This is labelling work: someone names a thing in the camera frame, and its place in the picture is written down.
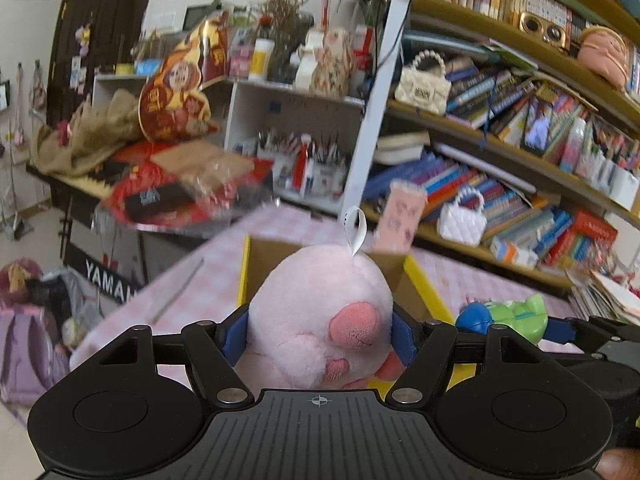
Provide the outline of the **right hand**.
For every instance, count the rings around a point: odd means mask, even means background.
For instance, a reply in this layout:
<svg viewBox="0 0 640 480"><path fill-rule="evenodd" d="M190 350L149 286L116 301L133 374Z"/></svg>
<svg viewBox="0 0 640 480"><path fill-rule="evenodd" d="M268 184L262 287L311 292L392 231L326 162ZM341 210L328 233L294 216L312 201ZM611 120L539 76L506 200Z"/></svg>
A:
<svg viewBox="0 0 640 480"><path fill-rule="evenodd" d="M607 450L596 471L604 480L640 480L640 451L633 448Z"/></svg>

